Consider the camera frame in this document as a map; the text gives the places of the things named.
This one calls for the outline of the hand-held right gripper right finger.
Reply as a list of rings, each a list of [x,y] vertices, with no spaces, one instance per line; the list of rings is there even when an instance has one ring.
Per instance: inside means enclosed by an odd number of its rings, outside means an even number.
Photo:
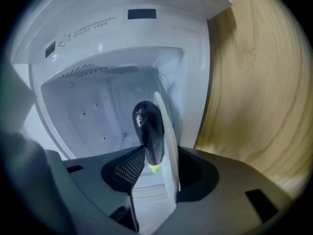
[[[177,202],[195,202],[205,198],[217,186],[219,172],[209,161],[178,147],[179,183]]]

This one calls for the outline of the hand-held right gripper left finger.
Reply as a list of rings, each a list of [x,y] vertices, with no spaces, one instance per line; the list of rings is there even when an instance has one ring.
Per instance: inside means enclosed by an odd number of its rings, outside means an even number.
[[[106,163],[101,169],[102,179],[114,191],[126,194],[124,206],[117,208],[110,217],[119,224],[139,232],[132,191],[145,166],[145,148],[132,148],[130,151]]]

